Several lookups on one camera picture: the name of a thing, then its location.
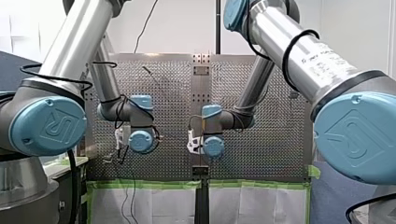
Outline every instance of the electrical cord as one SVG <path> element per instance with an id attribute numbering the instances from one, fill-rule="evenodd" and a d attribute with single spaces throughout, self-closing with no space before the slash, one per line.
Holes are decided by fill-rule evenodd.
<path id="1" fill-rule="evenodd" d="M 200 119 L 202 121 L 202 116 L 200 116 L 200 115 L 191 115 L 190 118 L 189 118 L 189 126 L 188 126 L 189 130 L 191 129 L 191 122 L 192 122 L 192 119 L 194 119 L 194 118 Z"/>
<path id="2" fill-rule="evenodd" d="M 290 1 L 289 0 L 285 0 L 285 5 L 286 5 L 286 10 L 287 10 L 287 14 L 289 15 L 290 13 Z M 247 1 L 247 42 L 248 45 L 250 46 L 250 48 L 253 50 L 254 53 L 256 53 L 256 55 L 261 56 L 262 58 L 268 60 L 268 61 L 272 61 L 268 56 L 261 54 L 260 52 L 258 52 L 253 44 L 251 43 L 251 38 L 250 38 L 250 1 Z M 292 83 L 291 79 L 290 79 L 290 74 L 289 74 L 289 57 L 290 57 L 290 53 L 292 48 L 294 47 L 294 45 L 297 44 L 297 42 L 305 35 L 314 35 L 317 39 L 319 39 L 319 34 L 314 31 L 314 30 L 304 30 L 302 31 L 299 35 L 295 36 L 289 43 L 288 47 L 285 50 L 285 53 L 283 54 L 283 59 L 282 59 L 282 74 L 283 74 L 283 78 L 285 78 L 285 81 L 288 83 L 288 85 L 294 89 L 295 91 L 299 92 L 297 90 L 297 88 L 295 87 L 295 85 Z"/>
<path id="3" fill-rule="evenodd" d="M 132 207 L 134 206 L 134 196 L 136 195 L 136 178 L 134 178 L 134 172 L 131 172 L 131 174 L 132 174 L 132 179 L 134 181 L 134 194 L 132 195 L 130 212 L 131 212 L 131 217 L 134 219 L 135 224 L 139 224 L 139 222 L 134 217 L 134 213 L 132 211 Z"/>
<path id="4" fill-rule="evenodd" d="M 92 62 L 93 64 L 104 64 L 104 65 L 108 65 L 111 68 L 116 68 L 118 66 L 117 63 L 113 63 L 113 62 Z"/>
<path id="5" fill-rule="evenodd" d="M 120 178 L 120 172 L 119 172 L 119 169 L 117 168 L 117 164 L 113 163 L 113 165 L 114 165 L 114 169 L 115 169 L 116 174 L 117 174 L 117 179 L 120 181 L 121 185 L 123 186 L 123 183 L 122 183 L 121 178 Z M 135 193 L 136 184 L 135 184 L 135 179 L 134 179 L 134 173 L 132 172 L 132 174 L 133 174 L 133 180 L 134 180 L 134 193 Z M 128 191 L 129 191 L 129 185 L 127 185 L 127 187 L 126 187 L 126 189 L 125 189 L 125 198 L 124 198 L 124 201 L 122 202 L 122 205 L 121 205 L 121 215 L 122 215 L 122 217 L 128 222 L 128 224 L 132 224 L 131 220 L 129 220 L 129 218 L 125 215 L 125 213 L 124 213 L 124 211 L 123 211 L 123 210 L 124 210 L 124 207 L 125 207 L 125 204 L 126 204 L 126 202 L 128 201 L 128 198 L 129 198 L 129 193 L 128 193 Z M 134 197 L 132 198 L 132 201 L 131 201 L 131 207 L 132 207 L 133 202 L 134 202 Z M 138 223 L 139 223 L 139 222 L 136 220 L 136 218 L 134 217 L 134 214 L 131 213 L 131 217 L 132 217 L 132 219 L 134 220 L 134 223 L 135 223 L 135 224 L 138 224 Z"/>
<path id="6" fill-rule="evenodd" d="M 151 15 L 152 15 L 152 12 L 154 11 L 155 6 L 157 6 L 157 3 L 158 3 L 158 0 L 155 0 L 154 4 L 151 7 L 151 11 L 149 12 L 148 17 L 146 18 L 145 25 L 143 26 L 143 30 L 140 33 L 139 37 L 137 38 L 136 46 L 134 47 L 134 53 L 136 53 L 137 48 L 139 47 L 140 38 L 142 37 L 143 33 L 145 33 L 145 31 L 146 31 L 146 27 L 147 27 L 147 25 L 149 23 L 149 19 L 150 19 Z"/>
<path id="7" fill-rule="evenodd" d="M 285 50 L 285 53 L 283 54 L 283 59 L 282 59 L 282 74 L 283 78 L 285 78 L 285 81 L 289 84 L 289 86 L 294 89 L 295 91 L 299 92 L 294 83 L 290 79 L 290 74 L 289 74 L 289 56 L 291 53 L 291 50 L 293 47 L 297 44 L 297 42 L 306 35 L 314 35 L 317 39 L 319 39 L 319 34 L 314 31 L 314 30 L 304 30 L 302 31 L 299 35 L 295 36 L 289 43 L 288 47 Z"/>
<path id="8" fill-rule="evenodd" d="M 78 199 L 78 170 L 76 166 L 76 158 L 73 153 L 73 149 L 67 151 L 67 156 L 69 157 L 70 162 L 70 172 L 72 176 L 72 205 L 71 205 L 71 212 L 70 212 L 70 224 L 76 223 L 76 218 L 78 214 L 78 206 L 79 206 L 79 199 Z"/>
<path id="9" fill-rule="evenodd" d="M 37 67 L 41 67 L 41 63 L 27 64 L 27 65 L 21 66 L 20 70 L 21 70 L 21 72 L 23 72 L 25 74 L 32 75 L 35 77 L 41 77 L 41 78 L 44 78 L 47 80 L 58 80 L 58 81 L 65 81 L 65 82 L 87 85 L 87 87 L 84 87 L 81 90 L 82 93 L 84 91 L 89 90 L 93 86 L 93 84 L 91 82 L 86 81 L 86 80 L 74 80 L 74 79 L 70 79 L 70 78 L 66 78 L 66 77 L 51 77 L 51 76 L 47 76 L 47 75 L 38 74 L 37 72 L 29 71 L 29 69 L 37 68 Z"/>
<path id="10" fill-rule="evenodd" d="M 391 193 L 391 194 L 387 194 L 387 195 L 384 195 L 384 196 L 380 196 L 380 197 L 376 197 L 376 198 L 373 198 L 373 199 L 369 199 L 369 200 L 363 201 L 361 203 L 354 204 L 354 205 L 350 206 L 346 210 L 346 220 L 349 223 L 352 223 L 352 219 L 351 219 L 350 215 L 357 208 L 360 208 L 360 207 L 362 207 L 364 205 L 368 205 L 370 203 L 379 203 L 379 202 L 384 202 L 384 201 L 389 201 L 389 200 L 394 200 L 394 199 L 396 199 L 396 193 Z"/>
<path id="11" fill-rule="evenodd" d="M 228 112 L 228 113 L 230 113 L 231 115 L 233 115 L 233 127 L 234 127 L 234 125 L 235 125 L 235 122 L 238 120 L 238 122 L 241 124 L 241 126 L 242 126 L 242 128 L 240 129 L 240 130 L 237 130 L 237 129 L 234 129 L 233 127 L 232 127 L 232 129 L 233 129 L 233 131 L 234 132 L 236 132 L 236 133 L 242 133 L 244 130 L 245 130 L 245 125 L 244 125 L 244 122 L 239 118 L 239 116 L 236 114 L 236 112 L 234 112 L 234 111 L 232 111 L 232 110 L 224 110 L 224 111 L 226 111 L 226 112 Z"/>

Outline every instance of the perforated metal panel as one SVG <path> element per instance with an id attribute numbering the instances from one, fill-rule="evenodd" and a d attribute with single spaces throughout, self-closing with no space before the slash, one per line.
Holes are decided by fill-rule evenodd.
<path id="1" fill-rule="evenodd" d="M 154 105 L 154 124 L 164 136 L 160 146 L 148 155 L 130 151 L 124 164 L 117 169 L 103 163 L 104 156 L 114 152 L 113 123 L 99 120 L 96 116 L 98 99 L 93 98 L 93 136 L 97 157 L 91 161 L 89 179 L 103 179 L 133 175 L 139 179 L 185 180 L 190 179 L 191 166 L 187 145 L 187 125 L 190 116 L 190 55 L 116 55 L 115 69 L 120 92 L 149 94 Z M 150 75 L 143 66 L 152 72 Z"/>
<path id="2" fill-rule="evenodd" d="M 233 107 L 252 62 L 252 57 L 243 56 L 212 58 L 213 103 Z M 310 149 L 304 150 L 304 144 L 310 136 L 304 136 L 305 99 L 291 99 L 291 88 L 281 71 L 274 71 L 266 98 L 257 107 L 256 125 L 243 133 L 225 132 L 226 152 L 221 161 L 212 164 L 212 178 L 302 181 L 307 176 L 304 165 L 309 162 Z"/>
<path id="3" fill-rule="evenodd" d="M 90 163 L 88 178 L 131 178 L 134 175 L 138 179 L 190 180 L 192 163 L 186 149 L 187 125 L 191 108 L 197 104 L 196 100 L 192 101 L 191 92 L 191 81 L 195 80 L 192 78 L 192 55 L 121 54 L 113 59 L 119 63 L 116 76 L 122 93 L 152 96 L 154 123 L 164 140 L 151 154 L 141 156 L 130 152 L 118 168 L 103 163 L 103 158 L 114 152 L 114 125 L 97 118 L 98 100 L 93 94 L 93 104 L 88 107 L 93 113 L 91 125 L 97 156 Z M 223 108 L 232 108 L 248 79 L 254 57 L 219 55 L 212 56 L 210 61 L 210 101 Z M 311 132 L 309 125 L 305 125 L 310 124 L 305 100 L 302 96 L 289 98 L 290 88 L 278 70 L 270 88 L 257 108 L 256 126 L 243 133 L 225 133 L 225 155 L 221 161 L 210 164 L 211 178 L 293 182 L 307 178 L 305 166 L 310 162 L 311 147 L 307 143 L 311 140 Z"/>

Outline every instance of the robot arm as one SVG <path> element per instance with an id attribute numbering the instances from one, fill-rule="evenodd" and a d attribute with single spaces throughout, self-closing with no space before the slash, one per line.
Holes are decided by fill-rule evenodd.
<path id="1" fill-rule="evenodd" d="M 73 4 L 38 72 L 49 77 L 26 78 L 15 95 L 0 96 L 3 151 L 53 156 L 78 143 L 87 121 L 80 86 L 73 80 L 88 74 L 92 60 L 107 61 L 105 46 L 100 43 L 110 19 L 120 14 L 124 2 L 85 0 Z M 121 99 L 112 69 L 105 64 L 92 68 L 92 79 L 101 100 L 100 115 L 109 121 L 133 123 L 131 148 L 148 153 L 154 137 L 151 98 Z"/>
<path id="2" fill-rule="evenodd" d="M 224 23 L 250 35 L 311 103 L 318 150 L 334 169 L 365 183 L 395 184 L 396 82 L 380 71 L 359 70 L 305 32 L 287 15 L 298 14 L 292 6 L 228 0 Z"/>

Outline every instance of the white paper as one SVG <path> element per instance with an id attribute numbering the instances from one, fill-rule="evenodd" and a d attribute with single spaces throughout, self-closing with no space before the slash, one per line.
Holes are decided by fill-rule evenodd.
<path id="1" fill-rule="evenodd" d="M 0 37 L 4 36 L 11 36 L 11 25 L 8 14 L 0 15 Z"/>
<path id="2" fill-rule="evenodd" d="M 276 189 L 241 189 L 240 215 L 260 219 L 262 223 L 274 223 Z"/>
<path id="3" fill-rule="evenodd" d="M 210 189 L 210 223 L 238 224 L 241 189 Z"/>
<path id="4" fill-rule="evenodd" d="M 121 215 L 122 204 L 126 197 L 127 189 L 96 189 L 92 196 L 92 223 L 94 224 L 128 224 Z M 131 223 L 131 202 L 134 195 L 134 187 L 128 188 L 128 198 L 123 206 L 123 213 Z M 151 189 L 137 189 L 134 196 L 134 217 L 139 223 L 152 223 L 151 217 Z"/>
<path id="5" fill-rule="evenodd" d="M 11 37 L 0 36 L 0 50 L 6 53 L 12 53 Z"/>
<path id="6" fill-rule="evenodd" d="M 306 191 L 278 189 L 275 224 L 305 224 Z"/>
<path id="7" fill-rule="evenodd" d="M 195 213 L 195 189 L 152 191 L 154 217 L 190 217 Z"/>
<path id="8" fill-rule="evenodd" d="M 41 54 L 39 47 L 40 41 L 38 35 L 32 37 L 12 36 L 11 40 L 12 40 L 13 54 L 29 60 L 41 62 Z"/>

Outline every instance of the black cable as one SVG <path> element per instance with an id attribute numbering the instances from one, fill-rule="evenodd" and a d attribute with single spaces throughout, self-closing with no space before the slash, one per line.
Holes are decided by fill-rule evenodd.
<path id="1" fill-rule="evenodd" d="M 136 220 L 134 217 L 134 213 L 132 212 L 132 207 L 134 205 L 134 196 L 136 195 L 136 179 L 134 178 L 134 172 L 131 172 L 132 174 L 132 179 L 134 181 L 134 194 L 132 195 L 132 200 L 131 200 L 131 207 L 130 207 L 130 212 L 131 212 L 131 217 L 134 219 L 135 224 L 139 224 L 139 222 Z"/>
<path id="2" fill-rule="evenodd" d="M 247 1 L 247 43 L 248 43 L 248 46 L 251 48 L 251 50 L 253 50 L 253 52 L 255 54 L 259 55 L 260 57 L 262 57 L 262 58 L 264 58 L 264 59 L 266 59 L 268 61 L 272 61 L 270 59 L 270 57 L 261 54 L 258 50 L 256 50 L 254 48 L 253 44 L 251 43 L 251 39 L 250 39 L 250 30 L 249 30 L 250 28 L 249 28 L 249 26 L 250 26 L 250 1 Z"/>
<path id="3" fill-rule="evenodd" d="M 290 0 L 285 0 L 286 14 L 290 14 Z"/>
<path id="4" fill-rule="evenodd" d="M 104 65 L 108 65 L 111 68 L 116 68 L 118 66 L 117 63 L 113 63 L 113 62 L 92 62 L 93 64 L 104 64 Z"/>
<path id="5" fill-rule="evenodd" d="M 122 100 L 121 100 L 121 102 L 118 102 L 117 107 L 116 107 L 116 121 L 114 122 L 114 129 L 119 129 L 124 124 L 124 121 L 122 121 L 121 124 L 118 125 L 119 121 L 122 120 L 120 117 L 120 113 L 122 112 L 125 104 L 128 102 L 128 97 L 126 95 L 122 94 L 120 96 L 120 98 Z"/>
<path id="6" fill-rule="evenodd" d="M 70 224 L 76 223 L 76 218 L 78 214 L 79 208 L 79 199 L 78 199 L 78 170 L 76 166 L 76 158 L 73 153 L 73 149 L 67 151 L 67 156 L 70 161 L 70 172 L 72 176 L 72 205 L 70 212 Z"/>
<path id="7" fill-rule="evenodd" d="M 123 165 L 123 163 L 125 162 L 125 158 L 126 158 L 126 154 L 128 153 L 128 150 L 129 150 L 129 145 L 126 146 L 125 151 L 124 151 L 124 154 L 123 154 L 123 156 L 122 156 L 122 159 L 119 160 L 119 164 L 120 164 L 120 165 Z"/>
<path id="8" fill-rule="evenodd" d="M 114 170 L 116 171 L 116 174 L 117 174 L 117 179 L 120 181 L 121 185 L 123 186 L 121 178 L 120 178 L 119 169 L 117 169 L 117 164 L 115 164 L 114 162 L 112 162 L 112 163 L 114 165 Z M 131 221 L 129 220 L 129 218 L 127 216 L 125 216 L 125 213 L 123 212 L 123 208 L 129 198 L 128 190 L 129 190 L 129 185 L 127 185 L 126 190 L 125 190 L 125 198 L 121 205 L 121 215 L 128 222 L 128 224 L 132 224 Z"/>
<path id="9" fill-rule="evenodd" d="M 41 77 L 41 78 L 44 78 L 47 80 L 58 80 L 58 81 L 65 81 L 65 82 L 72 82 L 72 83 L 77 83 L 77 84 L 88 85 L 88 87 L 85 87 L 81 90 L 82 93 L 84 91 L 89 90 L 93 86 L 91 82 L 85 81 L 85 80 L 74 80 L 74 79 L 70 79 L 70 78 L 66 78 L 66 77 L 51 77 L 51 76 L 47 76 L 47 75 L 38 74 L 37 72 L 29 71 L 29 69 L 37 68 L 37 67 L 41 67 L 41 63 L 27 64 L 27 65 L 21 66 L 20 70 L 21 70 L 21 72 L 23 72 L 25 74 L 32 75 L 35 77 Z"/>
<path id="10" fill-rule="evenodd" d="M 383 201 L 389 201 L 389 200 L 394 200 L 396 199 L 396 193 L 391 193 L 391 194 L 387 194 L 384 196 L 380 196 L 380 197 L 376 197 L 373 199 L 369 199 L 367 201 L 361 202 L 361 203 L 357 203 L 354 204 L 352 206 L 350 206 L 347 210 L 346 210 L 346 220 L 349 223 L 352 223 L 352 219 L 350 218 L 350 214 L 357 208 L 360 208 L 364 205 L 368 205 L 370 203 L 379 203 L 379 202 L 383 202 Z"/>
<path id="11" fill-rule="evenodd" d="M 139 37 L 137 38 L 136 46 L 134 47 L 134 53 L 136 53 L 137 48 L 139 47 L 140 37 L 142 37 L 143 33 L 145 33 L 146 27 L 147 27 L 147 25 L 148 25 L 148 23 L 149 23 L 149 18 L 151 17 L 152 12 L 154 11 L 154 8 L 155 8 L 155 6 L 157 5 L 157 3 L 158 3 L 158 0 L 155 0 L 154 4 L 153 4 L 152 7 L 151 7 L 151 11 L 150 11 L 150 13 L 148 14 L 148 17 L 146 18 L 145 25 L 143 26 L 143 30 L 142 30 L 142 32 L 140 33 Z"/>
<path id="12" fill-rule="evenodd" d="M 293 49 L 294 45 L 297 44 L 297 42 L 305 35 L 314 35 L 317 39 L 319 39 L 319 34 L 314 31 L 314 30 L 304 30 L 302 31 L 299 35 L 295 36 L 289 43 L 288 47 L 285 50 L 285 53 L 283 54 L 283 59 L 282 59 L 282 74 L 283 78 L 285 78 L 285 81 L 291 86 L 292 89 L 295 91 L 299 92 L 298 89 L 295 87 L 294 83 L 290 79 L 290 74 L 289 74 L 289 56 L 291 53 L 291 50 Z"/>

